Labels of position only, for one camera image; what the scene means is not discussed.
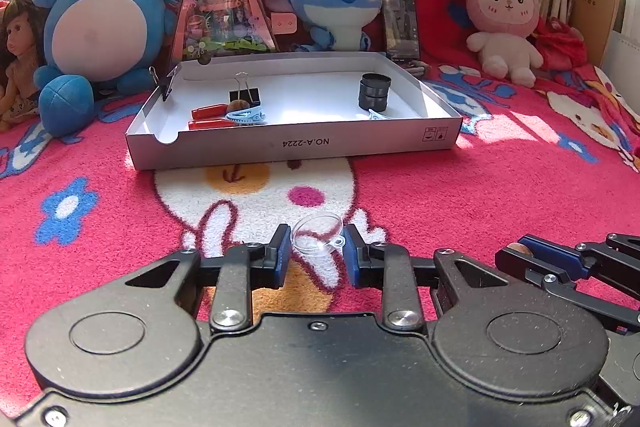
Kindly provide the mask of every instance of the black cylindrical object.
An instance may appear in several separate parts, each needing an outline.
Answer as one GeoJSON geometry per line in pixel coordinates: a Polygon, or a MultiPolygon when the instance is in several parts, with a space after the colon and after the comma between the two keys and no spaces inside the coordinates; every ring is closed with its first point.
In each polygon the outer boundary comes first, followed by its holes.
{"type": "Polygon", "coordinates": [[[379,73],[365,73],[360,81],[358,105],[368,111],[382,112],[386,109],[386,97],[389,94],[391,79],[379,73]]]}

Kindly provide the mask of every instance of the phone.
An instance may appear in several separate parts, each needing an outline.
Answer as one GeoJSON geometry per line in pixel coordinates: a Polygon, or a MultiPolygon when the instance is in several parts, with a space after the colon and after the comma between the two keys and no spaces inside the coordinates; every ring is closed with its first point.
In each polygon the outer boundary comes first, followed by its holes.
{"type": "Polygon", "coordinates": [[[382,0],[386,52],[392,60],[420,58],[415,0],[382,0]]]}

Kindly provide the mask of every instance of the stitch plush toy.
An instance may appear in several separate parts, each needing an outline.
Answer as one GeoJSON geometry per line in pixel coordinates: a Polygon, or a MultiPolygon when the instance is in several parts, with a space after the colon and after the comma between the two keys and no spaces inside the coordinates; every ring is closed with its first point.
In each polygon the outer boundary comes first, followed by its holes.
{"type": "Polygon", "coordinates": [[[47,66],[33,80],[52,136],[82,129],[94,117],[92,84],[135,94],[154,87],[149,73],[175,15],[178,0],[33,0],[50,7],[44,28],[47,66]]]}
{"type": "Polygon", "coordinates": [[[478,52],[484,73],[499,79],[508,74],[514,84],[532,87],[536,75],[530,67],[540,68],[543,63],[542,55],[527,41],[538,25],[538,0],[466,0],[466,10],[480,30],[466,45],[478,52]]]}
{"type": "Polygon", "coordinates": [[[366,51],[362,27],[376,18],[382,0],[265,0],[272,12],[293,12],[310,25],[315,44],[303,51],[366,51]]]}

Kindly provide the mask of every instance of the pink bunny plush toy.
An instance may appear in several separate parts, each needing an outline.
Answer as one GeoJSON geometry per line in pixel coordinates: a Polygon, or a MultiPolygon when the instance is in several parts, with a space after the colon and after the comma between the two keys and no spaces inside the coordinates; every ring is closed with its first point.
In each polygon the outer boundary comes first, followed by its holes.
{"type": "Polygon", "coordinates": [[[542,55],[527,38],[538,25],[538,0],[466,0],[466,11],[480,31],[466,40],[478,53],[484,73],[498,79],[509,75],[514,84],[532,87],[542,55]]]}

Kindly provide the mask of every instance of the blue stuffed mouse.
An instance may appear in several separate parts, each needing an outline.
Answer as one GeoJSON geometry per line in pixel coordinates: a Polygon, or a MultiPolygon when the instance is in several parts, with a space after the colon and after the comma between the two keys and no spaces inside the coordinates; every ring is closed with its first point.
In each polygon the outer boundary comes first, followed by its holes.
{"type": "Polygon", "coordinates": [[[33,82],[44,129],[60,137],[95,116],[94,92],[136,94],[154,87],[149,66],[176,16],[179,0],[33,0],[51,8],[44,27],[47,66],[33,82]]]}
{"type": "Polygon", "coordinates": [[[382,0],[265,0],[272,12],[293,12],[310,25],[315,44],[302,51],[366,51],[363,26],[376,18],[382,0]]]}

